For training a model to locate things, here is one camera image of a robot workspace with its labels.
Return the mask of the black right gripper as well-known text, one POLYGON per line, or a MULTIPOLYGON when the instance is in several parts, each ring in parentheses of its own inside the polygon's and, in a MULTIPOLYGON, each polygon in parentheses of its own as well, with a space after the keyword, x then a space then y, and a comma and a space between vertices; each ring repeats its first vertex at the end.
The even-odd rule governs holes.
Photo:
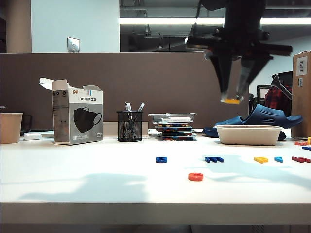
POLYGON ((214 29, 211 38, 199 37, 195 23, 192 36, 186 38, 186 47, 211 52, 210 60, 218 78, 221 102, 227 102, 228 99, 232 56, 242 57, 236 99, 243 100, 250 83, 273 59, 269 55, 289 56, 293 48, 288 45, 262 43, 270 36, 269 32, 260 28, 266 6, 264 0, 201 0, 198 9, 201 6, 209 11, 225 8, 225 22, 223 26, 214 29))

